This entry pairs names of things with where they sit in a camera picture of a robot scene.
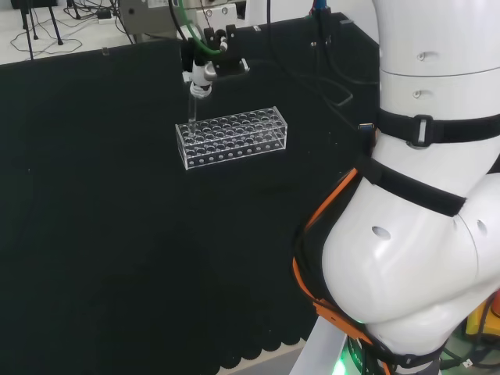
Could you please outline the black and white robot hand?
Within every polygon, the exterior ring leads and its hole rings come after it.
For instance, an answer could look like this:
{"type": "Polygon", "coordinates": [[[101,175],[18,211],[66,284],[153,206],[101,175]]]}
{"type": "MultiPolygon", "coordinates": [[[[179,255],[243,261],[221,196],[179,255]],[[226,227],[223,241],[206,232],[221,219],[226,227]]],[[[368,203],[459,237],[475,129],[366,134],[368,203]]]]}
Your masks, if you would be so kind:
{"type": "Polygon", "coordinates": [[[196,99],[208,98],[212,93],[212,82],[205,77],[205,68],[211,62],[195,40],[190,37],[180,45],[183,80],[196,99]]]}

